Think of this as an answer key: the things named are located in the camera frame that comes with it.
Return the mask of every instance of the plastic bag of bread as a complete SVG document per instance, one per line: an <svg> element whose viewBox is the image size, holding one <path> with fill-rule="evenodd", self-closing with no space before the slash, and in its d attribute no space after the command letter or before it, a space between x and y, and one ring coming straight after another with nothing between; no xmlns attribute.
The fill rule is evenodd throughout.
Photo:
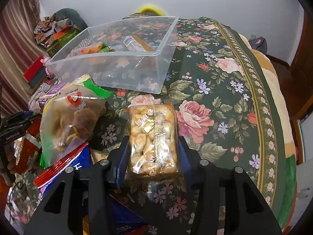
<svg viewBox="0 0 313 235"><path fill-rule="evenodd" d="M176 113L172 105L129 108L129 171L142 176L178 171Z"/></svg>
<svg viewBox="0 0 313 235"><path fill-rule="evenodd" d="M72 85L45 104L40 137L49 166L87 141L99 116L106 112L105 98L111 92L92 83L89 88Z"/></svg>

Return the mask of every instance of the floral tablecloth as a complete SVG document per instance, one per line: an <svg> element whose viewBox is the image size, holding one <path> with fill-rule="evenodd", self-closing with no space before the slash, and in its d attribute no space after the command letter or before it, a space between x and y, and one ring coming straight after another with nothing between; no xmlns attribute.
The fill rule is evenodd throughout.
<svg viewBox="0 0 313 235"><path fill-rule="evenodd" d="M149 34L149 26L143 26L142 32ZM173 103L179 133L188 145L219 167L243 167L278 217L285 191L284 139L258 61L237 32L205 17L180 19L175 45L162 92L114 89L90 147L109 153L119 146L128 134L127 107ZM34 190L24 213L27 218L42 198L30 188ZM115 191L115 197L151 224L146 234L188 234L198 192L187 193L178 175L171 180L133 182ZM225 206L221 206L220 228L224 219Z"/></svg>

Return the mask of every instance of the silver screw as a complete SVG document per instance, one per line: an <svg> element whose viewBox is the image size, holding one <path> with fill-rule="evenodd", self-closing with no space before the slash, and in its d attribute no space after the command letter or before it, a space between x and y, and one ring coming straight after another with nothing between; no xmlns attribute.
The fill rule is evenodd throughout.
<svg viewBox="0 0 313 235"><path fill-rule="evenodd" d="M239 166L237 166L237 167L235 168L235 171L236 171L237 173L243 173L243 172L244 172L243 168L241 168L241 167L239 167Z"/></svg>
<svg viewBox="0 0 313 235"><path fill-rule="evenodd" d="M71 173L74 170L74 168L72 166L69 166L65 169L66 173Z"/></svg>
<svg viewBox="0 0 313 235"><path fill-rule="evenodd" d="M108 165L108 164L109 164L109 161L107 159L102 159L100 161L100 165L102 165L102 166L105 166L105 165Z"/></svg>
<svg viewBox="0 0 313 235"><path fill-rule="evenodd" d="M202 166L207 166L207 165L209 164L209 161L206 160L206 159L201 159L201 160L200 160L200 164L201 164Z"/></svg>

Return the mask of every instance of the curtain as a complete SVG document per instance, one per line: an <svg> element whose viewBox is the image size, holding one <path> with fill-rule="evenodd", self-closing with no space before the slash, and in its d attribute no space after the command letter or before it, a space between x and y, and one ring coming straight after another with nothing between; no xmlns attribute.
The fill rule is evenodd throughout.
<svg viewBox="0 0 313 235"><path fill-rule="evenodd" d="M1 117L28 110L29 86L22 75L45 51L33 33L40 21L39 0L9 0L0 14Z"/></svg>

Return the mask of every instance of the clear plastic storage box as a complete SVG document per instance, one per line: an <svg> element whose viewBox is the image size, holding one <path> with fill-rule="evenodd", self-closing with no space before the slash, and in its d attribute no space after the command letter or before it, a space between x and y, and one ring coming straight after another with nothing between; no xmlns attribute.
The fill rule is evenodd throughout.
<svg viewBox="0 0 313 235"><path fill-rule="evenodd" d="M89 74L100 86L160 93L176 42L178 17L140 17L88 27L50 61L63 82ZM83 54L106 44L113 52Z"/></svg>

